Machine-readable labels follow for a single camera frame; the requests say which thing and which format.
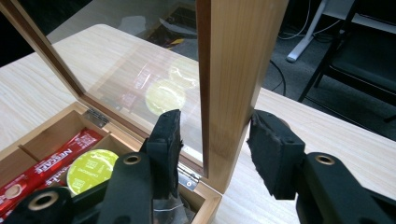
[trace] wooden box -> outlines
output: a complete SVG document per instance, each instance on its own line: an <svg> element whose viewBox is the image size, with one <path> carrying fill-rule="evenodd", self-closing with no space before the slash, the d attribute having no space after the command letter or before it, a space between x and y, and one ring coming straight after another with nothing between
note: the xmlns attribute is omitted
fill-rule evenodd
<svg viewBox="0 0 396 224"><path fill-rule="evenodd" d="M83 127L104 137L97 148L118 154L139 150L156 117L145 116L149 112L138 106L117 104L118 97L108 95L125 89L125 74L138 76L150 63L150 71L165 79L169 75L162 71L166 69L165 59L181 59L180 71L188 74L186 79L199 80L199 87L189 89L181 105L182 114L186 114L182 138L189 139L189 147L182 151L180 163L200 178L195 188L181 183L179 190L197 212L193 222L210 222L230 183L286 4L275 0L196 1L198 64L106 25L91 26L51 44L19 1L0 0L2 13L45 62L35 59L35 66L49 66L78 100L0 151L0 185L49 155ZM148 82L152 85L157 79ZM91 123L85 118L90 109L109 123L99 127ZM194 137L201 133L202 140Z"/></svg>

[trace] yellow coffee capsule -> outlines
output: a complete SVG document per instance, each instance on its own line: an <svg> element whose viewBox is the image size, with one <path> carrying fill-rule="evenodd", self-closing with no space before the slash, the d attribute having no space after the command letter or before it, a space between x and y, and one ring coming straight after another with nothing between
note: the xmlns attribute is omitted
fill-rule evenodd
<svg viewBox="0 0 396 224"><path fill-rule="evenodd" d="M79 156L67 173L67 185L77 195L111 177L117 154L106 149L95 149Z"/></svg>

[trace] cable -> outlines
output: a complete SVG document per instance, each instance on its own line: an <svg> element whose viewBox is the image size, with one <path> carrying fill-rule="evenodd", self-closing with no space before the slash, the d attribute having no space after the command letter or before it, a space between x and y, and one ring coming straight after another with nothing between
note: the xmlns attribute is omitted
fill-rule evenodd
<svg viewBox="0 0 396 224"><path fill-rule="evenodd" d="M279 82L279 84L277 84L273 89L271 89L271 91L276 90L276 88L278 88L280 86L280 84L283 83L283 96L286 96L286 80L285 80L285 76L283 75L282 71L280 70L280 68L272 61L270 60L270 64L274 66L274 68L276 68L276 70L279 72L280 77L282 78L282 80Z"/></svg>
<svg viewBox="0 0 396 224"><path fill-rule="evenodd" d="M319 31L317 31L317 32L314 32L312 35L317 35L317 34L319 34L319 33L322 33L323 31L327 31L327 30L329 30L330 28L334 27L334 25L337 24L337 23L340 22L340 21L341 21L341 20L338 20L338 21L336 21L335 23L331 24L330 26L328 26L328 27L326 27L326 28L324 28L324 29L322 29L322 30L319 30Z"/></svg>
<svg viewBox="0 0 396 224"><path fill-rule="evenodd" d="M310 13L310 11L311 11L311 0L308 0L308 12L306 13L305 24L304 24L303 28L300 30L300 32L298 32L296 35L293 35L293 36L290 36L290 37L281 37L281 36L278 36L278 38L279 38L279 39L284 39L284 40L293 39L294 37L296 37L296 36L298 36L300 33L302 33L303 30L305 29L305 26L308 24L308 19L309 19L309 13Z"/></svg>

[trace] screw hole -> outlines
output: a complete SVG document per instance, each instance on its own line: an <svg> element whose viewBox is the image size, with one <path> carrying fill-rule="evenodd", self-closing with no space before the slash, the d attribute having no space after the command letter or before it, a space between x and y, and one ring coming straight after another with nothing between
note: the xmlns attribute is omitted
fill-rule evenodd
<svg viewBox="0 0 396 224"><path fill-rule="evenodd" d="M140 157L133 155L124 159L124 163L127 165L134 165L140 162Z"/></svg>
<svg viewBox="0 0 396 224"><path fill-rule="evenodd" d="M335 161L328 156L319 155L319 156L316 156L316 160L322 164L325 164L325 165L335 164Z"/></svg>
<svg viewBox="0 0 396 224"><path fill-rule="evenodd" d="M59 195L55 191L49 191L37 195L28 205L28 208L32 211L39 211L44 208L48 208L53 205L59 198Z"/></svg>

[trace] dark floor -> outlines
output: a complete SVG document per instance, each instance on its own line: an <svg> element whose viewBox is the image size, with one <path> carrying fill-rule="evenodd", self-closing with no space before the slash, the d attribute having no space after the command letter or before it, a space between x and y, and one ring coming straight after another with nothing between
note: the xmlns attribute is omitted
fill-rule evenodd
<svg viewBox="0 0 396 224"><path fill-rule="evenodd" d="M313 40L297 62L287 62L287 55L300 40L301 37L290 40L278 39L272 55L272 61L281 69L285 76L286 96L292 100L299 98L308 79L311 78L329 47L329 43ZM280 81L281 77L278 71L270 64L262 86L265 89L272 90ZM282 85L276 88L275 92L282 94ZM318 88L313 88L308 93L308 96L357 121L366 129L396 141L396 120L390 123L383 121L384 118L396 115L395 106L385 104L365 93L353 90L329 77L324 77ZM309 100L305 99L303 104L338 117L331 111Z"/></svg>

